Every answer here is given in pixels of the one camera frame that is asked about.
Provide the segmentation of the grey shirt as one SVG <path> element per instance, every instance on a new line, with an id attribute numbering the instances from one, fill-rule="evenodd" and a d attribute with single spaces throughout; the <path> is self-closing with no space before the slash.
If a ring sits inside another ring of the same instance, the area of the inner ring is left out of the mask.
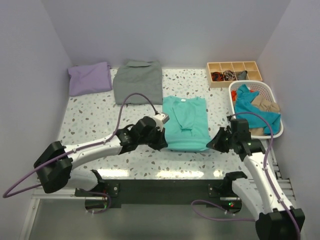
<path id="1" fill-rule="evenodd" d="M 114 99 L 121 105 L 132 93 L 146 96 L 152 104 L 163 104 L 163 72 L 159 61 L 128 59 L 113 79 Z"/>

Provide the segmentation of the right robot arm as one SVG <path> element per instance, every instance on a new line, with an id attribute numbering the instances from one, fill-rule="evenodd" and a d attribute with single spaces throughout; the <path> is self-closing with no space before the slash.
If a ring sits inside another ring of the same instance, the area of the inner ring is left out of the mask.
<path id="1" fill-rule="evenodd" d="M 269 148 L 251 137 L 246 119 L 228 117 L 230 125 L 220 127 L 206 145 L 221 153 L 233 150 L 249 170 L 255 187 L 242 171 L 225 174 L 216 188 L 220 194 L 237 195 L 254 217 L 255 230 L 261 240 L 299 240 L 305 221 L 302 209 L 295 208 L 269 168 Z"/>

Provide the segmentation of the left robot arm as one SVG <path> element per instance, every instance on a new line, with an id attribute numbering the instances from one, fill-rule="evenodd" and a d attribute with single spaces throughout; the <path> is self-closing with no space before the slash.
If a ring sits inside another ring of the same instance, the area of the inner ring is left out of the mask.
<path id="1" fill-rule="evenodd" d="M 167 114 L 158 113 L 91 142 L 74 145 L 62 145 L 59 141 L 51 143 L 33 165 L 44 192 L 51 194 L 69 186 L 99 196 L 104 184 L 96 170 L 84 175 L 73 171 L 100 158 L 132 152 L 139 145 L 147 145 L 157 151 L 167 148 L 164 125 L 169 119 Z"/>

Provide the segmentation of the teal t shirt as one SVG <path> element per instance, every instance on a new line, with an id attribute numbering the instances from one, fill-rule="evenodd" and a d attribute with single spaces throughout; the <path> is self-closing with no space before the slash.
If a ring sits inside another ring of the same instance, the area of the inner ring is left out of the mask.
<path id="1" fill-rule="evenodd" d="M 165 123 L 167 148 L 179 152 L 202 152 L 211 141 L 206 100 L 201 97 L 163 98 L 162 111 L 169 116 Z"/>

